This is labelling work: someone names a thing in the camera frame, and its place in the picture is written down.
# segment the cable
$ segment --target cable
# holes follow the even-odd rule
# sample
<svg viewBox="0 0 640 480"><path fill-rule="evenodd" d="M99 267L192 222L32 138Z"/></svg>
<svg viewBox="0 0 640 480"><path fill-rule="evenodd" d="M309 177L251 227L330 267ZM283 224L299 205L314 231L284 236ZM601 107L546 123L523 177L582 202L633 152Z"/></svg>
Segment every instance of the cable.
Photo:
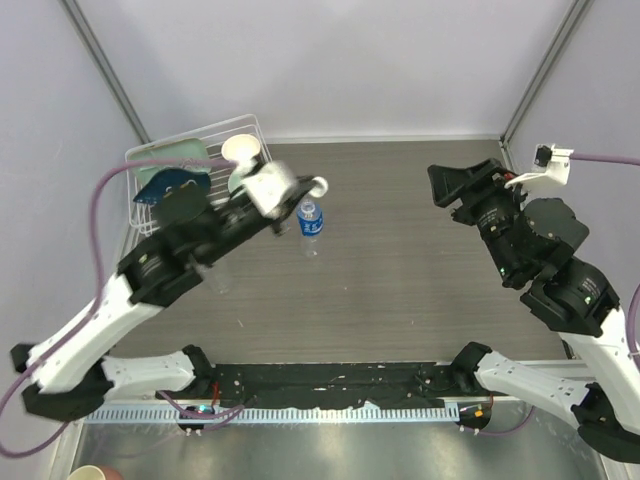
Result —
<svg viewBox="0 0 640 480"><path fill-rule="evenodd" d="M64 344L66 344L69 340L71 340L80 330L82 330L87 323L91 320L91 317L98 311L100 304L102 303L102 290L104 287L104 265L102 262L102 256L100 254L100 241L98 239L98 203L100 200L100 195L104 190L104 187L107 185L109 180L113 177L122 173L126 170L130 170L133 168L139 167L149 167L149 166L172 166L175 165L176 162L180 162L180 159L154 159L154 160L141 160L138 162L129 162L124 165L120 165L118 167L112 168L107 173L105 173L102 178L96 184L93 193L91 194L91 201L89 203L89 241L90 241L90 250L91 250L91 259L93 260L93 265L95 268L95 278L96 278L96 295L94 297L93 303L91 307L87 311L87 314L84 318L75 325L72 329L70 329L65 335L60 338L56 343L54 343L51 348L49 348L46 352L44 352L39 358L37 358L30 366L26 368L26 370L21 373L18 378L9 386L7 391L4 393L2 398L0 398L0 416L4 413L4 410L9 403L9 400L15 395L20 386L35 372L38 368L40 368L48 358L51 357L55 352L57 352ZM216 166L224 166L229 167L233 165L231 162L227 162L226 160L203 160L199 161L199 164L208 166L208 167L216 167ZM7 458L24 458L34 455L45 448L47 448L51 443L53 443L64 431L67 427L68 423L63 423L62 426L48 439L45 440L40 445L33 447L29 450L24 450L22 452L15 452L6 448L0 442L0 455Z"/></svg>
<svg viewBox="0 0 640 480"><path fill-rule="evenodd" d="M526 427L531 421L531 419L533 418L533 414L535 413L535 411L536 411L536 407L532 406L531 410L529 410L529 413L524 418L522 423L520 423L520 425L518 425L517 427L513 427L512 429L505 430L504 432L483 432L482 430L477 430L475 428L464 427L464 426L462 426L462 429L465 432L473 432L475 435L480 435L483 437L506 437L508 435L517 433L520 430L522 430L524 427Z"/></svg>
<svg viewBox="0 0 640 480"><path fill-rule="evenodd" d="M242 413L243 410L244 410L244 406L243 405L238 405L237 407L234 407L232 409L227 410L224 413L225 414L231 414L231 415L229 415L229 418L227 418L227 419L225 419L225 420L223 420L223 421L221 421L219 423L215 423L213 425L206 426L206 427L204 427L202 429L202 431L203 432L205 432L205 431L206 432L213 432L215 430L221 429L222 427L228 425L232 420L237 418ZM110 450L104 450L104 444L105 444L105 441L106 441L106 436L103 436L100 439L100 441L98 443L98 446L94 449L93 453L91 454L91 458L89 460L89 464L94 464L94 462L96 460L96 457L98 456L100 451L104 451L108 455L111 455L111 456L116 457L116 458L132 459L132 458L137 458L137 457L140 457L142 455L145 455L145 454L151 452L152 450L155 450L156 448L164 445L165 443L173 440L174 438L181 437L181 436L182 436L182 432L173 433L171 435L168 435L168 436L162 438L161 440L157 441L153 445L151 445L151 446L149 446L149 447L147 447L147 448L145 448L143 450L140 450L139 452L136 452L136 453L117 453L117 452L110 451Z"/></svg>
<svg viewBox="0 0 640 480"><path fill-rule="evenodd" d="M596 162L596 163L616 163L619 165L634 165L640 167L640 159L631 157L617 157L609 155L587 155L583 153L572 153L569 158L571 160L579 160L582 162ZM625 334L627 336L627 347L633 358L633 362L636 364L636 368L640 371L640 354L638 352L638 346L636 343L636 319L638 313L638 305L640 304L640 285L636 288L636 291L631 298L631 304L629 305L629 312L625 320Z"/></svg>
<svg viewBox="0 0 640 480"><path fill-rule="evenodd" d="M491 411L491 409L493 408L493 403L494 403L494 397L493 397L493 393L489 394L489 405L487 405L487 410ZM469 405L467 407L462 407L459 412L466 412L467 410L471 410L472 408L477 408L479 410L482 410L482 404L473 404L473 405Z"/></svg>
<svg viewBox="0 0 640 480"><path fill-rule="evenodd" d="M167 392L163 392L162 390L158 391L158 393L160 394L160 396L162 398L164 398L167 402L169 402L169 404L175 408L176 410L178 410L183 416L188 417L188 418L194 418L197 420L216 420L218 418L222 418L225 417L227 415L229 415L229 412L231 412L232 410L235 411L237 409L242 410L244 408L244 406L242 405L237 405L235 407L231 407L229 410L225 410L224 412L220 412L220 413L194 413L194 412L190 412L189 410L185 410L184 408L182 408L178 403L175 402L175 400L173 400L168 394Z"/></svg>
<svg viewBox="0 0 640 480"><path fill-rule="evenodd" d="M449 385L446 388L431 388L428 383L426 383L424 380L422 380L420 378L419 375L414 375L413 378L415 378L418 381L418 383L424 387L425 390L430 391L430 392L436 392L436 393L438 393L438 392L448 392L449 390L451 390L452 388L454 388L457 385L457 383L454 381L451 385Z"/></svg>
<svg viewBox="0 0 640 480"><path fill-rule="evenodd" d="M215 407L219 396L220 396L220 383L219 382L215 382L213 384L213 399L211 400L211 408Z"/></svg>

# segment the reflective metal surface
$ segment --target reflective metal surface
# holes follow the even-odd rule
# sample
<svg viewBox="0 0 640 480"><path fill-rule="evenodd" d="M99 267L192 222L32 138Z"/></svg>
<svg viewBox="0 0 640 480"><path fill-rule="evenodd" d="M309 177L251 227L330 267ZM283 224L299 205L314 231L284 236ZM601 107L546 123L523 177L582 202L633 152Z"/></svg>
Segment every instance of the reflective metal surface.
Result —
<svg viewBox="0 0 640 480"><path fill-rule="evenodd" d="M496 402L490 427L516 425L527 408ZM75 466L108 465L125 480L606 478L598 455L544 412L505 438L436 424L230 426L202 437L176 436L122 458L177 432L167 425L86 426Z"/></svg>

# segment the white cable tray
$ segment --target white cable tray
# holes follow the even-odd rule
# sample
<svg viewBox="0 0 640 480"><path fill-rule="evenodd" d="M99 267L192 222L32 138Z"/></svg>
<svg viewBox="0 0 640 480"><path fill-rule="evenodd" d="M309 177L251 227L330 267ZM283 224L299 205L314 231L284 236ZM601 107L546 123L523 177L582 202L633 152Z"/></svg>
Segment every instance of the white cable tray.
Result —
<svg viewBox="0 0 640 480"><path fill-rule="evenodd" d="M147 143L139 147L132 148L125 154L125 160L128 162L129 158L142 150L146 150L150 147L157 147L169 143L174 143L180 140L188 138L199 138L204 142L207 147L207 153L212 160L222 160L222 154L220 150L222 144L229 137L239 135L241 133L248 133L255 136L260 140L262 146L261 155L263 159L270 162L271 154L267 148L266 142L260 130L258 119L255 115L243 115L241 117L232 118L220 123L214 123L212 125L192 130L190 132L181 133L172 137L163 138L155 142ZM229 200L229 191L227 189L227 181L231 174L230 168L214 168L209 173L211 179L211 192L208 197L212 205L220 205ZM133 199L138 194L142 186L138 182L138 179L131 170L127 170L127 192L129 197L129 223L140 234L144 236L151 235L158 229L157 222L151 214L151 207L140 203L134 203Z"/></svg>
<svg viewBox="0 0 640 480"><path fill-rule="evenodd" d="M216 408L216 412L225 411ZM135 405L104 405L85 418L86 424L209 424L219 420L186 420L179 418L180 413L171 405L135 404ZM371 403L365 403L362 408L346 408L344 410L298 410L286 408L281 410L266 410L248 408L233 420L235 424L326 424L326 423L413 423L413 422L457 422L460 413L457 403L445 403L443 408L413 408L383 410Z"/></svg>

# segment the blue bottle label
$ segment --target blue bottle label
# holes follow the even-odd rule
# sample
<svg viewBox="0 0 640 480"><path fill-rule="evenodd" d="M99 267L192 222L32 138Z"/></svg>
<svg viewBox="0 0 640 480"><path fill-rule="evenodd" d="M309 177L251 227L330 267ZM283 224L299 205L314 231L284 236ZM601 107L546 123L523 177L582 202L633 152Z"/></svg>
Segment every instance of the blue bottle label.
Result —
<svg viewBox="0 0 640 480"><path fill-rule="evenodd" d="M320 216L314 220L306 220L298 216L298 222L300 222L302 235L305 237L318 235L322 231L322 227L324 227L324 217L322 216L322 212L320 213Z"/></svg>

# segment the dark wood tabletop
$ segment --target dark wood tabletop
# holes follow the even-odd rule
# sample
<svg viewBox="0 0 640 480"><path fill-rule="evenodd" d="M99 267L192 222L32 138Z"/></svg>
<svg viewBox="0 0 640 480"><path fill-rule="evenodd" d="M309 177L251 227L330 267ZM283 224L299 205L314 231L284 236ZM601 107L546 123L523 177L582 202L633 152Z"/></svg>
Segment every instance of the dark wood tabletop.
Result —
<svg viewBox="0 0 640 480"><path fill-rule="evenodd" d="M295 218L228 256L231 290L201 285L113 354L193 343L212 362L451 360L478 341L519 360L563 358L560 339L505 290L475 227L431 198L427 167L501 158L496 141L274 145L298 174L327 178L320 254L300 252Z"/></svg>

